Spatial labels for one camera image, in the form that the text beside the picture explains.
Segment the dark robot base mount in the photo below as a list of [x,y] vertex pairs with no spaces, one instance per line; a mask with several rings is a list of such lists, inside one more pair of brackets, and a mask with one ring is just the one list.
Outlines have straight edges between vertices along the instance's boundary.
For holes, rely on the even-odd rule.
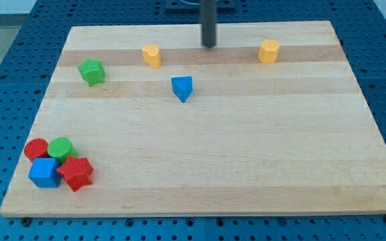
[[[199,11],[201,0],[163,0],[166,12]],[[216,0],[216,8],[221,11],[234,11],[236,0]]]

